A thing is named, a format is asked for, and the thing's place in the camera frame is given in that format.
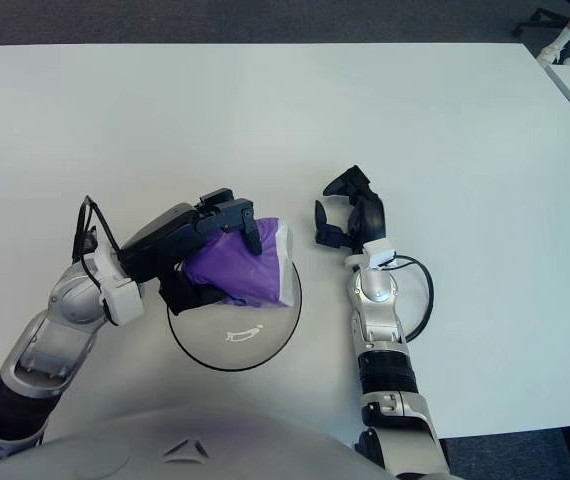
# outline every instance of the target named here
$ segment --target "black cable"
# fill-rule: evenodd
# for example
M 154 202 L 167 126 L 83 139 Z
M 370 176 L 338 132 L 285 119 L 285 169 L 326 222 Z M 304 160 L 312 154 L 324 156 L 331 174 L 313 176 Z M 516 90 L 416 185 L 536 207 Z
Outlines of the black cable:
M 432 280 L 432 276 L 429 273 L 429 270 L 427 270 L 427 267 L 418 260 L 416 260 L 415 258 L 408 257 L 407 255 L 395 255 L 392 260 L 395 259 L 407 260 L 407 263 L 399 265 L 398 267 L 382 268 L 381 270 L 385 271 L 400 270 L 401 268 L 409 267 L 410 265 L 417 265 L 418 268 L 420 268 L 421 271 L 423 272 L 423 275 L 425 275 L 425 280 L 427 282 L 428 298 L 427 298 L 427 307 L 425 307 L 423 318 L 421 319 L 420 323 L 416 326 L 416 328 L 414 328 L 414 330 L 412 330 L 405 336 L 405 340 L 407 342 L 411 342 L 416 337 L 418 337 L 423 330 L 425 330 L 425 327 L 427 327 L 427 324 L 429 322 L 429 318 L 432 315 L 432 310 L 434 309 L 434 282 Z
M 176 332 L 174 331 L 174 325 L 172 325 L 172 317 L 170 317 L 169 314 L 169 306 L 167 307 L 167 323 L 169 324 L 169 329 L 172 332 L 172 336 L 174 337 L 174 340 L 176 340 L 176 344 L 181 347 L 181 350 L 183 350 L 183 352 L 185 352 L 185 354 L 191 358 L 192 360 L 194 360 L 196 363 L 198 363 L 199 365 L 202 365 L 203 367 L 209 368 L 211 370 L 217 370 L 219 372 L 243 372 L 245 370 L 251 370 L 252 368 L 256 368 L 256 367 L 260 367 L 261 365 L 269 362 L 272 358 L 274 358 L 276 355 L 278 355 L 278 353 L 283 350 L 285 348 L 285 345 L 287 345 L 290 341 L 290 339 L 292 338 L 292 336 L 294 335 L 294 332 L 296 331 L 296 329 L 298 328 L 298 322 L 301 319 L 301 311 L 303 310 L 303 286 L 301 284 L 301 276 L 298 274 L 298 269 L 296 268 L 296 264 L 292 262 L 292 265 L 294 267 L 294 273 L 296 273 L 296 278 L 298 279 L 298 294 L 299 294 L 299 298 L 301 299 L 300 301 L 300 305 L 298 306 L 298 315 L 296 317 L 296 323 L 294 324 L 294 328 L 292 329 L 292 331 L 289 334 L 289 337 L 287 337 L 287 340 L 285 340 L 285 342 L 283 343 L 283 345 L 280 346 L 280 348 L 278 350 L 276 350 L 272 355 L 270 355 L 269 357 L 267 357 L 265 360 L 263 360 L 262 362 L 259 362 L 255 365 L 251 365 L 249 367 L 244 367 L 244 368 L 221 368 L 221 367 L 215 367 L 213 365 L 210 365 L 208 363 L 203 362 L 202 360 L 199 360 L 198 358 L 196 358 L 194 355 L 192 355 L 187 348 L 185 348 L 185 346 L 181 343 L 181 341 L 178 339 L 178 335 L 176 335 Z
M 89 215 L 87 216 L 87 221 L 85 222 L 85 227 L 83 228 L 83 233 L 81 234 L 81 242 L 82 245 L 85 245 L 85 239 L 87 238 L 87 232 L 89 230 L 89 224 L 92 221 L 92 210 L 89 211 Z M 87 267 L 87 263 L 85 263 L 85 255 L 84 253 L 81 253 L 81 265 L 83 266 L 83 271 L 85 272 L 85 275 L 87 275 L 87 278 L 89 278 L 92 283 L 94 285 L 96 285 L 96 288 L 98 288 L 98 290 L 101 290 L 101 284 L 98 283 L 98 280 L 96 280 L 96 277 L 94 277 L 94 275 L 92 275 L 92 272 L 89 271 L 89 268 Z
M 105 231 L 105 235 L 107 235 L 107 239 L 109 240 L 110 245 L 112 246 L 112 248 L 116 252 L 116 256 L 120 259 L 121 249 L 118 246 L 118 243 L 116 242 L 116 239 L 114 238 L 114 235 L 112 234 L 112 230 L 109 228 L 107 220 L 105 220 L 105 217 L 103 216 L 103 212 L 101 212 L 101 209 L 98 207 L 98 204 L 94 200 L 92 200 L 89 195 L 85 196 L 85 202 L 84 203 L 89 205 L 91 211 L 96 212 L 96 216 L 98 217 L 98 221 L 101 222 L 101 226 L 103 227 L 103 230 Z
M 83 204 L 81 206 L 81 210 L 83 210 L 83 216 L 85 215 L 84 210 L 85 210 L 85 204 Z M 89 210 L 89 215 L 87 216 L 87 221 L 85 222 L 85 228 L 83 228 L 83 233 L 80 236 L 80 241 L 81 244 L 84 246 L 85 245 L 85 240 L 87 239 L 87 232 L 89 231 L 89 224 L 92 221 L 92 213 L 93 213 L 93 209 L 90 208 Z M 92 275 L 92 272 L 90 272 L 89 268 L 87 267 L 87 263 L 85 263 L 85 253 L 81 252 L 81 256 L 80 256 L 80 262 L 81 262 L 81 266 L 83 267 L 83 271 L 85 272 L 85 275 L 87 275 L 87 278 L 89 278 L 92 283 L 94 285 L 96 285 L 96 288 L 98 288 L 99 292 L 102 292 L 101 289 L 101 284 L 99 283 L 98 280 L 96 280 L 96 277 L 94 275 Z M 118 327 L 118 323 L 116 323 L 113 319 L 112 319 L 112 314 L 109 311 L 109 307 L 107 306 L 107 301 L 103 300 L 103 312 L 105 313 L 105 318 L 107 318 L 107 321 L 109 323 L 111 323 L 112 325 L 114 325 L 115 327 Z

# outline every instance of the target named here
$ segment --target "purple bag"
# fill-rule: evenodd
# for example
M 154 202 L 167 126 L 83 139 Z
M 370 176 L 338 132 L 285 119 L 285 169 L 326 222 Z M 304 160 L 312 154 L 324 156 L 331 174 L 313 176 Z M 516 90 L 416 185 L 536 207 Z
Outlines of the purple bag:
M 256 220 L 263 253 L 252 255 L 240 232 L 214 233 L 182 265 L 195 284 L 210 284 L 229 295 L 222 303 L 239 306 L 294 306 L 292 236 L 277 218 Z

